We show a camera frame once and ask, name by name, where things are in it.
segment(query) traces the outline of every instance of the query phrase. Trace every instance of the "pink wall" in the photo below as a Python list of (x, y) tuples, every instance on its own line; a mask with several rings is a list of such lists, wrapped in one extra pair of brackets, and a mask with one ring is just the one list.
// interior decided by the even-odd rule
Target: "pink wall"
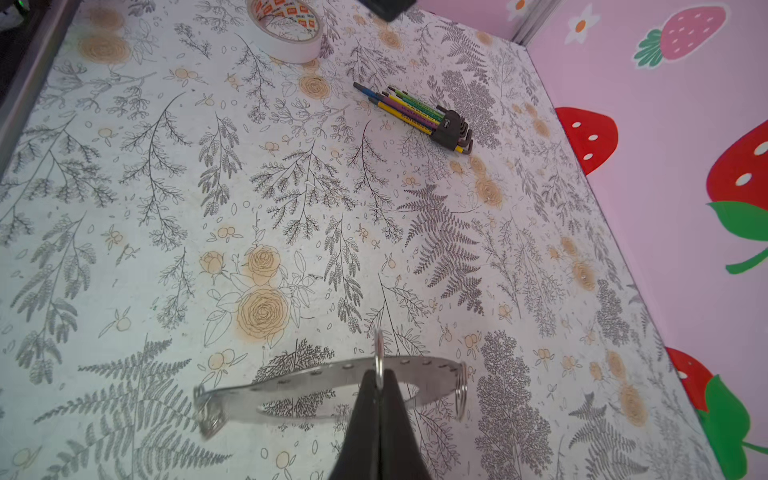
[(419, 0), (418, 6), (428, 12), (450, 18), (499, 38), (510, 38), (515, 26), (521, 22), (528, 6), (536, 0)]
[[(615, 120), (617, 150), (588, 180), (653, 320), (667, 346), (721, 374), (751, 415), (746, 440), (768, 445), (768, 261), (724, 268), (768, 244), (729, 233), (706, 189), (715, 160), (768, 120), (768, 2), (725, 3), (714, 36), (653, 69), (637, 68), (638, 44), (696, 0), (567, 0), (529, 51), (555, 107)], [(566, 45), (588, 4), (599, 21)], [(765, 478), (768, 455), (746, 454), (747, 478)]]

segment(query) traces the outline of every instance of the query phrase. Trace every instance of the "white flower decal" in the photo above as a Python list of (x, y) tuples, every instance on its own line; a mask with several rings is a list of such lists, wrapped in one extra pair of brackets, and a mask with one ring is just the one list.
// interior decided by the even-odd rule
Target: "white flower decal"
[(600, 15), (592, 15), (592, 4), (584, 7), (581, 15), (568, 20), (568, 36), (565, 37), (565, 44), (568, 45), (573, 40), (584, 43), (587, 39), (587, 30), (599, 21)]
[(507, 10), (509, 10), (509, 17), (507, 17), (507, 22), (511, 22), (516, 17), (525, 15), (526, 11), (528, 10), (528, 5), (531, 2), (532, 0), (510, 0), (507, 4)]

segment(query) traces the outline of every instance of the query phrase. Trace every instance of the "roll of tape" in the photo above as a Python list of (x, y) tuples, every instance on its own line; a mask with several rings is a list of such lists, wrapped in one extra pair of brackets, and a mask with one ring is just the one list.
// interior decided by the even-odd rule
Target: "roll of tape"
[(246, 0), (256, 45), (287, 63), (307, 63), (320, 54), (323, 20), (299, 0)]

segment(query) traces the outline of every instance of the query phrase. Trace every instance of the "green leaf decal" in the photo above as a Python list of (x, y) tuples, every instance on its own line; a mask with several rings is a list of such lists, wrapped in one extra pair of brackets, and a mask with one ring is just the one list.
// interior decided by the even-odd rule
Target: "green leaf decal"
[(728, 270), (728, 273), (731, 275), (738, 275), (739, 273), (744, 273), (750, 268), (754, 268), (755, 266), (760, 265), (766, 258), (768, 258), (768, 248), (750, 258), (746, 262), (726, 265), (725, 270)]
[(749, 443), (749, 442), (742, 442), (742, 443), (743, 443), (743, 445), (744, 445), (745, 447), (747, 447), (748, 449), (752, 449), (752, 450), (754, 450), (755, 452), (759, 452), (759, 453), (763, 453), (763, 454), (765, 454), (765, 455), (768, 455), (768, 449), (767, 449), (767, 448), (765, 448), (765, 447), (760, 447), (760, 446), (758, 446), (758, 445), (753, 445), (753, 444), (751, 444), (751, 443)]
[(639, 51), (634, 54), (634, 59), (638, 60), (638, 67), (648, 66), (656, 67), (661, 63), (664, 56), (661, 54), (661, 30), (651, 30), (647, 37), (638, 45)]
[(768, 211), (744, 202), (712, 202), (709, 206), (732, 234), (768, 242)]
[(723, 474), (728, 480), (743, 478), (746, 454), (742, 442), (750, 430), (750, 414), (719, 375), (707, 384), (704, 398), (710, 411), (698, 413)]

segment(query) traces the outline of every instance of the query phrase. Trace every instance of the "table surface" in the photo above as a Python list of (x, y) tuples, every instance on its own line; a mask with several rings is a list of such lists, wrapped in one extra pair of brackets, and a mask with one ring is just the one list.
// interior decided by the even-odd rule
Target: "table surface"
[[(321, 58), (288, 65), (240, 3), (82, 3), (0, 184), (4, 474), (321, 480), (343, 415), (206, 442), (193, 387), (370, 356), (378, 328), (468, 365), (463, 422), (412, 413), (435, 480), (720, 477), (525, 50), (314, 7)], [(461, 112), (473, 155), (353, 81)]]

